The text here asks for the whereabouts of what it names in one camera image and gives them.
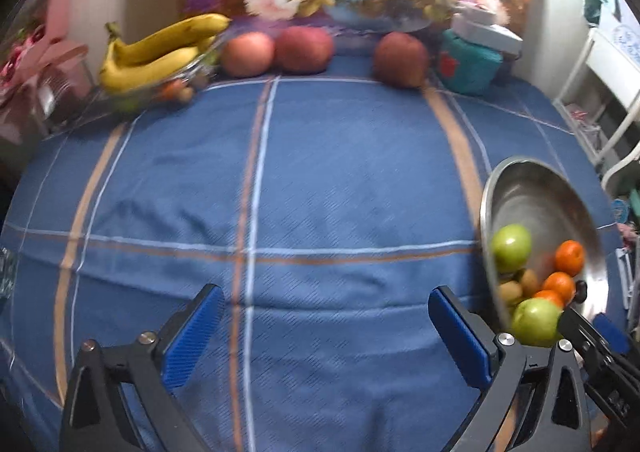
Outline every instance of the small orange fruit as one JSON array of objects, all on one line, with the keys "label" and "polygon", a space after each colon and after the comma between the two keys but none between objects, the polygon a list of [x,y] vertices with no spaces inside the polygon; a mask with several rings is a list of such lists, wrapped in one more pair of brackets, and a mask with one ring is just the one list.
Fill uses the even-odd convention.
[{"label": "small orange fruit", "polygon": [[567,305],[575,295],[575,283],[571,275],[564,272],[555,272],[546,278],[542,283],[542,289],[552,289],[555,291]]},{"label": "small orange fruit", "polygon": [[564,300],[557,292],[552,289],[541,289],[534,296],[534,299],[545,299],[546,301],[553,302],[560,309],[564,309]]},{"label": "small orange fruit", "polygon": [[569,239],[556,250],[556,271],[575,277],[584,266],[584,248],[578,241]]}]

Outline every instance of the silver bolt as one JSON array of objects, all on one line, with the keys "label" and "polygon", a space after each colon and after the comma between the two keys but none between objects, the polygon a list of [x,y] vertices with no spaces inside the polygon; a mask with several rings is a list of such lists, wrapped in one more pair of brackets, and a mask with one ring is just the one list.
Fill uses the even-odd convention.
[{"label": "silver bolt", "polygon": [[138,336],[138,342],[144,346],[153,344],[156,341],[156,334],[153,331],[145,331]]},{"label": "silver bolt", "polygon": [[569,342],[569,340],[567,340],[566,338],[563,338],[558,342],[558,347],[565,353],[568,353],[569,351],[574,349],[574,347],[571,345],[571,342]]},{"label": "silver bolt", "polygon": [[498,342],[503,346],[513,346],[516,339],[514,339],[513,335],[509,333],[500,333],[498,335]]},{"label": "silver bolt", "polygon": [[88,353],[89,351],[93,351],[97,345],[98,343],[95,340],[89,339],[82,342],[80,347],[82,351]]}]

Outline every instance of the metal bowl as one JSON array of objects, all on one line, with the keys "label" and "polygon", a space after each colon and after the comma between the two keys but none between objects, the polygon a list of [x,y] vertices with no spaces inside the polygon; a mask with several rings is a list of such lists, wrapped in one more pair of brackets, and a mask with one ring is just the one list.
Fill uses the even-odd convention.
[{"label": "metal bowl", "polygon": [[556,171],[533,158],[505,159],[484,187],[480,207],[482,256],[498,321],[508,331],[511,317],[499,294],[500,275],[491,251],[491,240],[500,228],[512,223],[531,233],[532,249],[527,268],[544,281],[554,272],[554,254],[567,239],[578,241],[586,254],[582,271],[575,277],[587,283],[587,299],[574,307],[593,320],[607,307],[609,283],[604,253],[596,228],[575,190]]}]

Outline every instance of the apple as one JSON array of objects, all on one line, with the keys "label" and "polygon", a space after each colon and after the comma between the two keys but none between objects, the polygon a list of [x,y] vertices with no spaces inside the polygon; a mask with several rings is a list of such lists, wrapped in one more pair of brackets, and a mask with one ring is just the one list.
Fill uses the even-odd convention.
[{"label": "apple", "polygon": [[546,299],[520,302],[511,320],[511,333],[526,346],[551,347],[558,340],[562,310]]},{"label": "apple", "polygon": [[516,272],[531,253],[531,234],[517,223],[502,227],[491,240],[491,249],[499,273]]}]

